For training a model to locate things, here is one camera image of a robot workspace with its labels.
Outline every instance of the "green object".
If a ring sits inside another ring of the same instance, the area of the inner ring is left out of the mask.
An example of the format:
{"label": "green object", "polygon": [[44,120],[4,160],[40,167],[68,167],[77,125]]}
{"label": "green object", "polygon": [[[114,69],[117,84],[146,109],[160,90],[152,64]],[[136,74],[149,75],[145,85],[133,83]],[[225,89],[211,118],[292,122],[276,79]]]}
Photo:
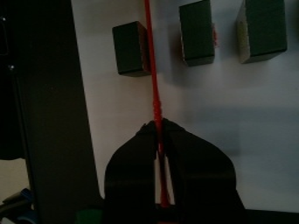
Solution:
{"label": "green object", "polygon": [[125,76],[150,74],[146,31],[138,22],[113,27],[117,73]]}
{"label": "green object", "polygon": [[237,14],[240,63],[272,59],[287,49],[284,0],[244,0]]}
{"label": "green object", "polygon": [[192,67],[213,61],[211,1],[180,6],[181,51],[185,64]]}
{"label": "green object", "polygon": [[77,212],[74,224],[100,224],[102,211],[97,209],[86,209]]}

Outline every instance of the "dark green box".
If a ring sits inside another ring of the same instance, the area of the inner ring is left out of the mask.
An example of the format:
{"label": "dark green box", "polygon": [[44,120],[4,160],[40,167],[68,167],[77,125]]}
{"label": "dark green box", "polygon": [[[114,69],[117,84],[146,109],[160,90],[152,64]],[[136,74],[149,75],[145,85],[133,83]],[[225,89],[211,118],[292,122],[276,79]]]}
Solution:
{"label": "dark green box", "polygon": [[138,77],[150,74],[146,31],[136,21],[113,27],[117,73]]}
{"label": "dark green box", "polygon": [[211,1],[202,0],[180,6],[181,52],[192,67],[209,64],[215,57]]}
{"label": "dark green box", "polygon": [[272,59],[287,49],[284,0],[244,0],[237,14],[240,63]]}

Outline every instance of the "red rod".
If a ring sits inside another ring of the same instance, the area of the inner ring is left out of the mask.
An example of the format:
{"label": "red rod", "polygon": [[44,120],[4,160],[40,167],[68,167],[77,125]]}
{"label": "red rod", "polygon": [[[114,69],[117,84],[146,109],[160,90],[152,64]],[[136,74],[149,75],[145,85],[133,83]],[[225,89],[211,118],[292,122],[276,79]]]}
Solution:
{"label": "red rod", "polygon": [[152,18],[150,18],[150,6],[149,0],[144,0],[144,14],[145,14],[145,26],[146,26],[146,38],[148,38],[148,49],[149,49],[149,60],[150,60],[150,72],[152,72],[152,85],[153,85],[153,122],[157,133],[157,156],[160,165],[160,184],[161,184],[161,207],[168,207],[169,194],[166,190],[165,181],[165,169],[164,169],[164,141],[162,141],[162,111],[161,102],[157,89],[156,80],[156,67],[154,67],[154,43],[153,43],[153,29],[152,29]]}

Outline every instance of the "white wall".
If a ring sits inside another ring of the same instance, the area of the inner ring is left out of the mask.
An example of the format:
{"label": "white wall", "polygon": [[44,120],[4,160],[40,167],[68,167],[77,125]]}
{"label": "white wall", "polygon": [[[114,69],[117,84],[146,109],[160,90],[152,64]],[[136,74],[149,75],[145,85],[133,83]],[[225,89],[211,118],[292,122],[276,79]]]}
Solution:
{"label": "white wall", "polygon": [[[284,0],[288,51],[240,65],[235,20],[241,0],[211,0],[219,34],[211,65],[181,60],[178,5],[152,0],[162,115],[216,144],[233,161],[247,208],[299,212],[299,2]],[[150,77],[117,75],[112,27],[138,20],[141,0],[72,0],[88,118],[102,194],[118,146],[152,119]]]}
{"label": "white wall", "polygon": [[2,204],[5,198],[29,185],[24,160],[0,160],[0,173],[0,204]]}

